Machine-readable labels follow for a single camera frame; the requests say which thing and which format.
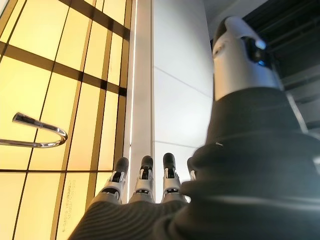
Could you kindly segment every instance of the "dark grid frame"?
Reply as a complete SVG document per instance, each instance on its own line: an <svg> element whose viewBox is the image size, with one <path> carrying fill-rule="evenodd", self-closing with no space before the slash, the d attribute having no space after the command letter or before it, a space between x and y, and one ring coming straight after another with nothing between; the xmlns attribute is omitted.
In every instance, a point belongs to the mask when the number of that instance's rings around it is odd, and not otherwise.
<svg viewBox="0 0 320 240"><path fill-rule="evenodd" d="M59 0L60 2L66 4L68 6L68 11L65 17L63 29L60 36L60 41L56 50L55 59L50 60L45 57L39 56L37 54L34 54L32 52L26 51L24 49L15 47L13 45L10 45L10 39L13 35L13 32L16 28L16 25L20 19L20 16L25 8L26 3L28 0L24 0L23 6L19 12L19 15L13 25L13 28L11 30L11 33L9 35L9 38L7 40L7 43L0 41L0 64L2 61L3 56L7 56L9 58L18 60L20 62L24 62L45 70L48 70L51 72L49 77L49 82L47 85L41 113L40 113L40 120L42 117L42 113L44 110L47 93L50 86L50 81L52 77L52 73L57 73L62 76L69 77L73 80L79 81L80 84L78 84L76 94L75 94L75 100L72 110L72 116L70 120L70 128L69 128L69 138L70 141L66 143L63 163L61 170L31 170L29 169L33 149L31 150L28 165L26 170L21 169L0 169L0 173L25 173L24 182L21 190L21 196L20 201L17 209L16 214L16 220L13 230L12 239L15 237L15 232L17 229L17 223L19 218L19 212L21 208L21 203L24 195L24 190L27 182L28 173L60 173L60 181L58 184L58 190L57 190L57 197L56 197L56 203L55 203L55 209L54 209L54 215L53 215L53 222L52 222L52 228L51 228L51 236L50 239L56 239L57 233L58 233L58 224L59 224L59 218L60 218L60 211L62 206L62 199L63 199L63 193L66 183L66 177L67 173L89 173L89 181L87 186L87 197L86 197L86 204L85 208L89 206L89 203L91 199L94 197L95 190L96 190L96 183L97 183L97 175L98 173L111 173L112 170L98 170L98 164L99 164L99 152L100 152L100 144L101 144L101 137L102 137L102 129L103 129L103 117L104 117L104 109L105 109L105 101L106 101L106 94L107 91L118 94L118 106L117 106L117 117L116 117L116 130L115 130L115 143L114 143L114 155L113 155L113 167L115 166L116 160L123 155L123 149L124 149L124 135L125 135L125 118L126 118L126 96L127 96L127 82L128 82L128 66L129 66L129 40L130 40L130 25L131 25L131 11L132 11L132 0L126 0L125 5L125 16L124 16L124 24L121 25L117 21L113 20L100 10L95 8L96 0L93 0L93 5L85 2L84 0ZM104 9L104 4L106 0L103 0L102 9ZM13 9L15 8L18 0L9 0L1 17L5 17L5 24L0 25L0 35L2 34L3 30L6 27L6 24L8 20L10 19L11 13ZM57 54L59 51L60 42L64 33L64 28L66 25L66 21L69 15L70 8L76 10L77 12L85 15L89 18L89 24L87 28L87 36L86 41L84 44L84 51L82 54L82 63L81 63L81 70L76 70L74 68L68 67L66 65L63 65L61 63L56 62ZM107 62L103 63L103 70L102 70L102 79L97 78L95 76L89 75L84 72L85 64L86 64L86 56L89 46L89 40L90 40L90 33L91 33L91 27L92 23L97 22L98 24L104 26L106 29L108 29L107 39L106 39L106 48L105 48L105 57L104 59L107 59ZM110 60L110 50L111 50L111 42L112 42L112 34L115 33L123 38L122 40L122 49L121 49L121 64L120 64L120 81L119 86L115 85L111 82L107 82L106 79L108 78L108 67L109 67L109 60ZM98 101L98 109L97 109L97 119L96 119L96 126L95 126L95 134L94 134L94 142L93 142L93 148L92 148L92 157L91 157L91 166L90 170L68 170L68 162L69 162L69 155L70 155L70 149L72 145L72 138L73 138L73 132L76 122L76 116L78 111L78 105L79 105L79 98L81 94L81 86L82 83L86 83L92 86L95 86L97 88L100 88L100 94L99 94L99 101ZM38 130L35 133L34 141L36 141Z"/></svg>

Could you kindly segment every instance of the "frosted glass panel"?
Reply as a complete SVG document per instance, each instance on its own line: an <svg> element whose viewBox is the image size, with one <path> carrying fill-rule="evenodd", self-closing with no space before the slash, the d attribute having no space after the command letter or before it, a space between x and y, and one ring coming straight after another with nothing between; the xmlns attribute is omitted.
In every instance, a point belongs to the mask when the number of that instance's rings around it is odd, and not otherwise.
<svg viewBox="0 0 320 240"><path fill-rule="evenodd" d="M50 239L60 173L29 173L15 240Z"/></svg>
<svg viewBox="0 0 320 240"><path fill-rule="evenodd" d="M98 172L96 177L94 196L97 196L97 194L102 190L102 188L105 186L107 180L111 177L111 175L111 172Z"/></svg>
<svg viewBox="0 0 320 240"><path fill-rule="evenodd" d="M108 30L95 21L92 22L84 72L102 78Z"/></svg>
<svg viewBox="0 0 320 240"><path fill-rule="evenodd" d="M89 18L70 8L56 61L80 70L84 54Z"/></svg>
<svg viewBox="0 0 320 240"><path fill-rule="evenodd" d="M82 84L68 170L90 170L99 93L100 88L86 83Z"/></svg>
<svg viewBox="0 0 320 240"><path fill-rule="evenodd" d="M104 0L96 0L95 8L102 12L102 8L104 5Z"/></svg>
<svg viewBox="0 0 320 240"><path fill-rule="evenodd" d="M10 44L54 60L68 12L57 0L28 0Z"/></svg>
<svg viewBox="0 0 320 240"><path fill-rule="evenodd" d="M0 172L0 235L12 239L25 173Z"/></svg>
<svg viewBox="0 0 320 240"><path fill-rule="evenodd" d="M5 25L4 31L2 32L2 35L0 37L0 41L6 43L8 41L8 38L11 34L11 31L16 23L16 20L18 18L18 15L22 9L22 6L24 5L26 0L18 0L13 12L11 13L11 16L7 22L7 24Z"/></svg>
<svg viewBox="0 0 320 240"><path fill-rule="evenodd" d="M45 99L41 121L69 131L78 81L53 73ZM37 142L51 142L60 137L49 131L39 129ZM61 170L66 144L52 148L33 149L29 169Z"/></svg>
<svg viewBox="0 0 320 240"><path fill-rule="evenodd" d="M123 25L125 22L126 0L105 0L103 12Z"/></svg>
<svg viewBox="0 0 320 240"><path fill-rule="evenodd" d="M33 142L36 128L13 123L17 112L39 119L50 72L4 56L0 64L0 139ZM0 145L0 169L26 169L31 148Z"/></svg>
<svg viewBox="0 0 320 240"><path fill-rule="evenodd" d="M89 173L67 173L57 240L67 239L85 213Z"/></svg>
<svg viewBox="0 0 320 240"><path fill-rule="evenodd" d="M99 155L99 170L112 170L114 166L117 127L118 95L106 92L102 136Z"/></svg>
<svg viewBox="0 0 320 240"><path fill-rule="evenodd" d="M122 37L120 37L119 35L115 33L112 34L108 82L113 83L115 85L119 85L120 81L122 40Z"/></svg>

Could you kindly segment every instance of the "curved metal handle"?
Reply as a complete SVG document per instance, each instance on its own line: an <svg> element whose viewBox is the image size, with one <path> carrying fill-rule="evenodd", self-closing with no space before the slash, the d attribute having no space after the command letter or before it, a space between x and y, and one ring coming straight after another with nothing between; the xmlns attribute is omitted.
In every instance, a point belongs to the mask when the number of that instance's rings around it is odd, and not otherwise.
<svg viewBox="0 0 320 240"><path fill-rule="evenodd" d="M61 128L35 120L32 117L26 116L20 112L17 112L14 115L12 122L28 125L31 127L35 127L37 129L45 129L45 130L54 132L61 137L61 140L53 141L53 142L29 142L29 141L15 141L15 140L0 139L0 145L43 149L43 148L57 147L59 145L64 144L68 139L68 134Z"/></svg>

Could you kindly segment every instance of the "dark ceiling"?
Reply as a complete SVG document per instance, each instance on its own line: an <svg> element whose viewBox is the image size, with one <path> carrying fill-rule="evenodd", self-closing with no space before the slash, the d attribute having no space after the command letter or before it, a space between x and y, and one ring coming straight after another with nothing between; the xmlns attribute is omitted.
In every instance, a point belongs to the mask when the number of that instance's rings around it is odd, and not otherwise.
<svg viewBox="0 0 320 240"><path fill-rule="evenodd" d="M320 134L320 0L269 0L243 19L268 43L285 90Z"/></svg>

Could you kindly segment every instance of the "ribbed fabric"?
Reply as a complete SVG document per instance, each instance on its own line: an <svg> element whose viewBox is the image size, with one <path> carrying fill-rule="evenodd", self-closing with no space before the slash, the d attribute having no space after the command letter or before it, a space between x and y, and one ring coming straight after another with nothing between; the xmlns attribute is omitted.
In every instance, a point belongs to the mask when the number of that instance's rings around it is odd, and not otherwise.
<svg viewBox="0 0 320 240"><path fill-rule="evenodd" d="M185 206L182 201L155 204L145 201L129 204L96 202L85 212L70 240L151 239L154 223Z"/></svg>

